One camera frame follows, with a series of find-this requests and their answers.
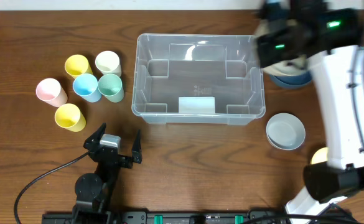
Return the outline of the cream cup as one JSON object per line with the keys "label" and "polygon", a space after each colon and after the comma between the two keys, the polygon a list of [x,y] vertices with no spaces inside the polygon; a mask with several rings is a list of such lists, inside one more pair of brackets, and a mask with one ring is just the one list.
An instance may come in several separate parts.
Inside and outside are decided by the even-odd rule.
{"label": "cream cup", "polygon": [[112,51],[100,52],[95,59],[95,65],[97,69],[104,75],[115,74],[121,76],[121,63],[118,54]]}

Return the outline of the clear plastic storage container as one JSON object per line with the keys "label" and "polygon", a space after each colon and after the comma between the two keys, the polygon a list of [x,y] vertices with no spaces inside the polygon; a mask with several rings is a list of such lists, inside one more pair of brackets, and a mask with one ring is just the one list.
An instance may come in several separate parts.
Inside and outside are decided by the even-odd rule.
{"label": "clear plastic storage container", "polygon": [[247,125],[266,112],[253,35],[141,34],[132,112],[149,124]]}

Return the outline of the large cream bowl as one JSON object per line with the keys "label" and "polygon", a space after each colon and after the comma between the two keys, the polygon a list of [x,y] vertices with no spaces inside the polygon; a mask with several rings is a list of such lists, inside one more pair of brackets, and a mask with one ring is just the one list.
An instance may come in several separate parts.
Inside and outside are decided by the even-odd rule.
{"label": "large cream bowl", "polygon": [[[269,32],[268,23],[266,20],[261,20],[258,27],[255,30],[254,35],[256,37],[262,36]],[[295,58],[293,60],[285,60],[275,63],[268,67],[262,67],[263,72],[279,77],[294,77],[303,75],[307,72],[307,64],[305,56]]]}

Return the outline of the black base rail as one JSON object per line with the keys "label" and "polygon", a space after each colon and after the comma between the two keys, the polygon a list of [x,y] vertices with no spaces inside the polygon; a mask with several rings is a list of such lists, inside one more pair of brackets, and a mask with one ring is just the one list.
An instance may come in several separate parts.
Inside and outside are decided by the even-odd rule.
{"label": "black base rail", "polygon": [[102,223],[102,224],[239,224],[254,218],[280,215],[281,212],[253,210],[248,213],[48,213],[42,224]]}

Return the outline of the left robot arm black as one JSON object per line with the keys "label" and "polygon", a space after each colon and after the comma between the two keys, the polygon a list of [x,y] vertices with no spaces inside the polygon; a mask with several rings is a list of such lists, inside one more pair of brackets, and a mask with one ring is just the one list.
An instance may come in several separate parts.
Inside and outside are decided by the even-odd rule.
{"label": "left robot arm black", "polygon": [[97,167],[94,173],[83,174],[75,183],[77,199],[71,220],[74,224],[121,223],[122,215],[109,211],[119,172],[122,168],[131,169],[134,163],[142,162],[140,131],[137,132],[131,155],[124,156],[119,153],[121,138],[106,134],[105,129],[106,124],[103,123],[83,144]]}

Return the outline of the yellow cup upper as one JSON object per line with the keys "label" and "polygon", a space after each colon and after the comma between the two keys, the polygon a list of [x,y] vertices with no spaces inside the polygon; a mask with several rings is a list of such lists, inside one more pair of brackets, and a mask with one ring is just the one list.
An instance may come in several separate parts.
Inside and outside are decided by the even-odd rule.
{"label": "yellow cup upper", "polygon": [[88,59],[79,54],[70,56],[64,67],[65,71],[74,79],[85,73],[93,74]]}

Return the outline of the pink cup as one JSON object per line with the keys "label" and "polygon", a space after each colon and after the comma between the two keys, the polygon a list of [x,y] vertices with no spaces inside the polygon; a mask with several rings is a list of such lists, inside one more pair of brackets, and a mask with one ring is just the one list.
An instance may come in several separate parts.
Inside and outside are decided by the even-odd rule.
{"label": "pink cup", "polygon": [[61,84],[54,78],[42,80],[35,89],[38,99],[54,107],[60,107],[67,103],[68,96]]}

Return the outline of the grey small bowl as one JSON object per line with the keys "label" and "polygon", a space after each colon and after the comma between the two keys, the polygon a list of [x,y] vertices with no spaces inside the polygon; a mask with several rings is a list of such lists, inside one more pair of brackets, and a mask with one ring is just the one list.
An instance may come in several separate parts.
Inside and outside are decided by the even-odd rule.
{"label": "grey small bowl", "polygon": [[293,114],[278,113],[267,122],[266,137],[273,147],[291,151],[302,146],[306,130],[302,121]]}

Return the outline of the blue cup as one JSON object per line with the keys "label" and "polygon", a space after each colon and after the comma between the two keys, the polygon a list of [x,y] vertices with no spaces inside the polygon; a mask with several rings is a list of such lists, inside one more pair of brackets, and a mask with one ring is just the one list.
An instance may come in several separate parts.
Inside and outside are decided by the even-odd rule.
{"label": "blue cup", "polygon": [[90,103],[95,103],[101,99],[102,94],[98,89],[97,78],[89,73],[79,75],[73,82],[74,92]]}

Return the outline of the dark blue bowl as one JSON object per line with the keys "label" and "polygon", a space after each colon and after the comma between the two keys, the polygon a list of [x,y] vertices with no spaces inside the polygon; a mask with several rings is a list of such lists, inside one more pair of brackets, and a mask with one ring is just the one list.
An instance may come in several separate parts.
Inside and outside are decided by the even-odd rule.
{"label": "dark blue bowl", "polygon": [[278,87],[284,89],[298,89],[302,88],[312,81],[312,76],[310,72],[305,72],[302,75],[298,76],[274,76],[270,75],[270,79],[275,83]]}

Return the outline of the yellow cup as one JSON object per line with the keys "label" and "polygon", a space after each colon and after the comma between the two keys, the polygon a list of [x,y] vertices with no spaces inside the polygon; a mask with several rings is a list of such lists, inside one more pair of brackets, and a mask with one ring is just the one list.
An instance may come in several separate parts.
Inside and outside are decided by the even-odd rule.
{"label": "yellow cup", "polygon": [[56,110],[55,122],[61,128],[72,132],[79,132],[86,126],[86,119],[79,107],[71,103],[66,103]]}
{"label": "yellow cup", "polygon": [[85,73],[93,74],[88,59],[79,54],[70,56],[64,67],[65,71],[74,79]]}

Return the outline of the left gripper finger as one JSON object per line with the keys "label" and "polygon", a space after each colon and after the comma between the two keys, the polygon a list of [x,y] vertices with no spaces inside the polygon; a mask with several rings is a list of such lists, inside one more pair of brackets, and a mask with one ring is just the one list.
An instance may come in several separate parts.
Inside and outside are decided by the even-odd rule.
{"label": "left gripper finger", "polygon": [[88,151],[97,151],[100,148],[100,140],[106,129],[106,123],[103,123],[90,137],[88,137],[83,147]]}
{"label": "left gripper finger", "polygon": [[132,146],[132,158],[134,163],[142,162],[141,130],[139,129]]}

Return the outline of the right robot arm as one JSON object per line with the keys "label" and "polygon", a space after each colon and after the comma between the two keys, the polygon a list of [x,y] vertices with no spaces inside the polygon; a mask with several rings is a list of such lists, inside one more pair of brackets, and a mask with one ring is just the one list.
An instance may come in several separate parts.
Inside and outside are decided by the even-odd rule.
{"label": "right robot arm", "polygon": [[316,87],[327,160],[304,168],[304,188],[273,220],[347,223],[326,215],[331,205],[364,190],[364,18],[325,1],[264,1],[256,53],[261,68],[303,58]]}

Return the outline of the yellow small bowl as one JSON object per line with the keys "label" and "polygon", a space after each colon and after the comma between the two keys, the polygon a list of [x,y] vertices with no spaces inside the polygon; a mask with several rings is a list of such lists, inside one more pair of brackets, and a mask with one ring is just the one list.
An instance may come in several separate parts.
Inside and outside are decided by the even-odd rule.
{"label": "yellow small bowl", "polygon": [[310,160],[310,165],[327,161],[328,148],[323,147],[317,150]]}

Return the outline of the green cup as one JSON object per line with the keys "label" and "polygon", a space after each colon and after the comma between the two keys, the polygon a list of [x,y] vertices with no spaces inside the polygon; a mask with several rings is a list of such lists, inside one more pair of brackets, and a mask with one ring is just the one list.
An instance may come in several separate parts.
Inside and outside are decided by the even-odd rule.
{"label": "green cup", "polygon": [[98,89],[110,102],[118,103],[124,98],[123,82],[115,74],[103,75],[98,81]]}

